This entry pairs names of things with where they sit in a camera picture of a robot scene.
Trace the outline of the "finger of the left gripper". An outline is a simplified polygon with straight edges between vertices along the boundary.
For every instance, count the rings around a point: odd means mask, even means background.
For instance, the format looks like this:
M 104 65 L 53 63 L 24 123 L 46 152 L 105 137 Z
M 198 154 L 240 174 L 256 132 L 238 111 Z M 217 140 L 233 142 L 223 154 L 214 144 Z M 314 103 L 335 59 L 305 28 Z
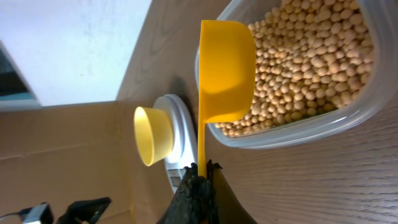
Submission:
M 93 200 L 80 200 L 70 204 L 56 224 L 95 224 L 111 204 L 109 197 Z

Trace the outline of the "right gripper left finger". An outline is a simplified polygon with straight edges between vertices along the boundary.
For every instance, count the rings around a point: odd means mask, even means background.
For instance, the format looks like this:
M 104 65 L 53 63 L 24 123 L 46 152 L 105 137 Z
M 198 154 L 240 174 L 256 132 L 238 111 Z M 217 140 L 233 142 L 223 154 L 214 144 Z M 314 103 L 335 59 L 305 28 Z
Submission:
M 206 179 L 198 176 L 198 166 L 195 163 L 184 167 L 184 170 L 185 174 L 169 207 L 156 224 L 207 222 Z

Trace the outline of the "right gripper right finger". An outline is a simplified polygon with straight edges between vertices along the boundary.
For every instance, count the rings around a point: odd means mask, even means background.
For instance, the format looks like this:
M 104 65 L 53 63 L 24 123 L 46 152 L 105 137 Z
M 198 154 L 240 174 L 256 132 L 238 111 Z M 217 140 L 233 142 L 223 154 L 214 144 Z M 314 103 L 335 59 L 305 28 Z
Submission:
M 244 209 L 222 173 L 218 163 L 209 160 L 206 164 L 208 178 L 211 181 L 219 223 L 257 224 L 255 219 Z

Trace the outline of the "yellow measuring scoop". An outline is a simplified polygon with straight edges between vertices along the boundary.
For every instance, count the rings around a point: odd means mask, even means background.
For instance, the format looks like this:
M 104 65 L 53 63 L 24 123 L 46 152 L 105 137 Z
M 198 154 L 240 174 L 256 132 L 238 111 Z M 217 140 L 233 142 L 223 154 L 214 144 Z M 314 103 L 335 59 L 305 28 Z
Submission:
M 256 46 L 237 21 L 203 20 L 198 59 L 198 175 L 207 177 L 205 125 L 239 120 L 254 96 Z

